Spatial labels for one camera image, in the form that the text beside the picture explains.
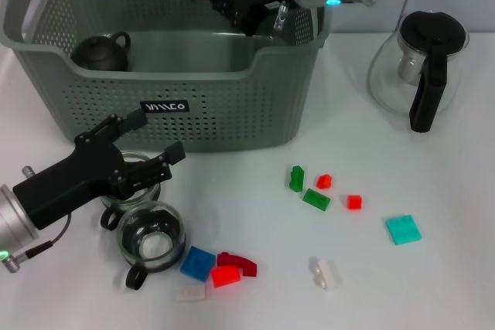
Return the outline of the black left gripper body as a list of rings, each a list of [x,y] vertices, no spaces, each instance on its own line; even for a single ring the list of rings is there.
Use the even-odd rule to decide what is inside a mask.
[[[84,135],[67,158],[14,186],[13,192],[33,225],[42,230],[93,199],[127,199],[134,189],[114,142]]]

